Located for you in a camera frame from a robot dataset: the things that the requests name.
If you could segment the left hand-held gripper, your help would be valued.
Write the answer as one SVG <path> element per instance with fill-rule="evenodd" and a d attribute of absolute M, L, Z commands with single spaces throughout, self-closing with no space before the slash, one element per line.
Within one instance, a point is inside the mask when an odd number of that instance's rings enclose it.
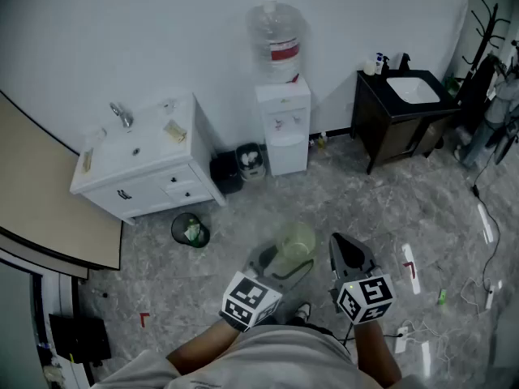
<path fill-rule="evenodd" d="M 287 259 L 275 245 L 253 250 L 227 286 L 220 316 L 240 332 L 262 323 L 313 266 L 313 259 Z"/>

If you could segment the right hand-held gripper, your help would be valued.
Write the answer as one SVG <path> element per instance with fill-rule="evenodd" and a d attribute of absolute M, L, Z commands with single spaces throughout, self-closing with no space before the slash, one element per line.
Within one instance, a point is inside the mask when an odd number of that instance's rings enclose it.
<path fill-rule="evenodd" d="M 344 233 L 333 233 L 328 246 L 333 273 L 329 293 L 336 313 L 353 325 L 382 318 L 396 294 L 390 275 L 377 266 L 371 249 Z"/>

